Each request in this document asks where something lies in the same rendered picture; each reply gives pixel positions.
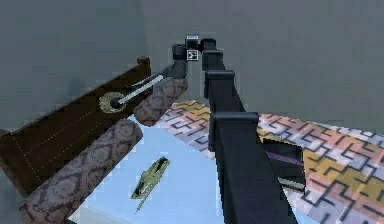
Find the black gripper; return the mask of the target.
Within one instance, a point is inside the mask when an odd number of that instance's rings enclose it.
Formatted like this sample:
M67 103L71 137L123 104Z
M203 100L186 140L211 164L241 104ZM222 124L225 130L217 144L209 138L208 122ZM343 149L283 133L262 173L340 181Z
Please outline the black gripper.
M184 44L172 46L172 58L173 63L163 70L163 75L174 79L185 79L187 76L187 52ZM125 95L126 103L163 79L164 77L160 73L156 73L132 85L126 85L127 89L133 89Z

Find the multicoloured patterned blanket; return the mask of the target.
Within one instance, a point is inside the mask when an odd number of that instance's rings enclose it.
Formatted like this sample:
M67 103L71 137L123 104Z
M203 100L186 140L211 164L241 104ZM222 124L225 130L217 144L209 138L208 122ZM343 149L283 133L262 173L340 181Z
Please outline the multicoloured patterned blanket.
M384 224L383 135L272 114L257 132L303 148L306 192L286 192L300 224Z

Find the grey patterned pillow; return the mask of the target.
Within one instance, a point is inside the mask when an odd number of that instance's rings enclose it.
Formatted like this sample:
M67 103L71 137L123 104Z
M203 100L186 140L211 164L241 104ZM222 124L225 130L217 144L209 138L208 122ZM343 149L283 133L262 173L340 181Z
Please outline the grey patterned pillow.
M134 109L135 119L142 125L154 126L187 88L186 79L166 78Z
M118 121L22 201L24 223L65 224L142 137L137 123Z

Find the black book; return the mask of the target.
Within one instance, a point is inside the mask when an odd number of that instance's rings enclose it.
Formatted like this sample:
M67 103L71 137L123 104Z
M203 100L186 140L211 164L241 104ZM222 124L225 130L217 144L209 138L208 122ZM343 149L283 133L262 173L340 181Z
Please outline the black book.
M303 149L294 144L264 138L262 141L279 183L290 190L305 193Z

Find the green flat pointed object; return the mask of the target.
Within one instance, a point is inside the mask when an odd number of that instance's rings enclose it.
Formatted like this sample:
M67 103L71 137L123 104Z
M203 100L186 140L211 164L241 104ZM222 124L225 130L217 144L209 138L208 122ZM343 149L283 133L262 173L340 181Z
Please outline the green flat pointed object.
M139 200L136 211L139 211L155 186L160 182L164 172L169 166L170 161L166 157L161 157L147 169L144 170L134 188L131 199Z

